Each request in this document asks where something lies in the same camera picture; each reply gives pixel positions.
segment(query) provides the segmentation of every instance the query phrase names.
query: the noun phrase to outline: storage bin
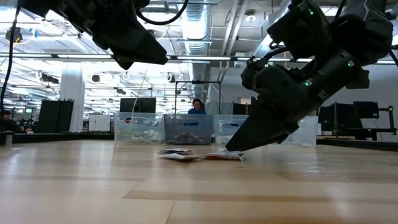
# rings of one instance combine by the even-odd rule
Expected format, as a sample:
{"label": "storage bin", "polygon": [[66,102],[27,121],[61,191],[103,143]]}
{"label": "storage bin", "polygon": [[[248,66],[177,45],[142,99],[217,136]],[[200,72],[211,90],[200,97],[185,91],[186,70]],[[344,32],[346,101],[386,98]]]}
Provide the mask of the storage bin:
{"label": "storage bin", "polygon": [[209,145],[213,116],[208,114],[165,114],[166,144]]}
{"label": "storage bin", "polygon": [[306,116],[298,122],[298,130],[287,137],[282,144],[313,146],[317,145],[318,116]]}
{"label": "storage bin", "polygon": [[163,115],[155,113],[119,113],[114,115],[116,142],[164,142]]}
{"label": "storage bin", "polygon": [[213,126],[216,144],[226,145],[247,118],[248,115],[215,115]]}

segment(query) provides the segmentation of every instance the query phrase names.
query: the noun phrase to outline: black robotic arm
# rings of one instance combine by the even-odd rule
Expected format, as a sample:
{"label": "black robotic arm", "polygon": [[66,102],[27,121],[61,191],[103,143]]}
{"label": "black robotic arm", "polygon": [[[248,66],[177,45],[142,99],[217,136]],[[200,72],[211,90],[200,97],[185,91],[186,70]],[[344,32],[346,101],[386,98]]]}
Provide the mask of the black robotic arm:
{"label": "black robotic arm", "polygon": [[[368,88],[369,72],[362,66],[385,57],[392,43],[392,24],[381,13],[380,2],[353,0],[343,16],[329,23],[313,0],[293,0],[289,12],[267,30],[275,50],[260,60],[252,57],[241,75],[243,86],[259,95],[226,148],[245,151],[280,144],[299,128],[298,121],[344,86]],[[278,48],[281,42],[285,47]],[[267,64],[287,51],[294,59],[313,60],[292,70]]]}
{"label": "black robotic arm", "polygon": [[137,21],[149,0],[19,0],[19,7],[45,17],[49,10],[69,20],[96,45],[111,49],[123,69],[134,62],[165,64],[166,50]]}

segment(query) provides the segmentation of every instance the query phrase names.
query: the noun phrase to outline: white column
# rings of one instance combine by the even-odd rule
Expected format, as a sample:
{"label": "white column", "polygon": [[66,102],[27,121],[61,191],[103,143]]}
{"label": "white column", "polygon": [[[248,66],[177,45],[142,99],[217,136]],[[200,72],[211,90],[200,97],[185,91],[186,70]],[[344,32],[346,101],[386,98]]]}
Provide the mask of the white column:
{"label": "white column", "polygon": [[82,132],[85,109],[85,79],[82,63],[63,63],[60,100],[74,100],[69,131]]}

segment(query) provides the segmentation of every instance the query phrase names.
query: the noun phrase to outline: computer monitor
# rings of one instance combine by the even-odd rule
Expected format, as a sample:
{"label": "computer monitor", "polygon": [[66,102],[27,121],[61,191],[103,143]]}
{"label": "computer monitor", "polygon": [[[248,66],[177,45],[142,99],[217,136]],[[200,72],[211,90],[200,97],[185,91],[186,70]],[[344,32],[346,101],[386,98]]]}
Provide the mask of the computer monitor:
{"label": "computer monitor", "polygon": [[[132,112],[132,107],[136,98],[121,98],[120,99],[120,112]],[[134,107],[135,113],[156,113],[156,98],[138,98],[136,106]]]}
{"label": "computer monitor", "polygon": [[354,102],[355,114],[359,118],[378,119],[379,105],[376,102]]}
{"label": "computer monitor", "polygon": [[321,124],[322,131],[333,131],[335,128],[340,131],[348,128],[363,128],[360,118],[355,113],[354,105],[343,103],[321,107],[318,123]]}

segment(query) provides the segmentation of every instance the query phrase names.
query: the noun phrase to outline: plastic bin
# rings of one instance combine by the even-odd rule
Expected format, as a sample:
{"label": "plastic bin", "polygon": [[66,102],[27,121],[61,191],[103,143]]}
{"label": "plastic bin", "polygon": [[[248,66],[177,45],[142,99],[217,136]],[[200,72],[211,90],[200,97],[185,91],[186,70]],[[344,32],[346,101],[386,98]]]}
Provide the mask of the plastic bin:
{"label": "plastic bin", "polygon": [[155,113],[119,113],[114,116],[116,142],[164,142],[163,115]]}
{"label": "plastic bin", "polygon": [[166,144],[211,144],[213,115],[165,114],[164,124]]}
{"label": "plastic bin", "polygon": [[291,134],[282,144],[313,146],[317,145],[318,116],[306,116],[298,122],[298,130]]}
{"label": "plastic bin", "polygon": [[213,126],[216,133],[216,144],[226,145],[248,116],[249,115],[215,115]]}

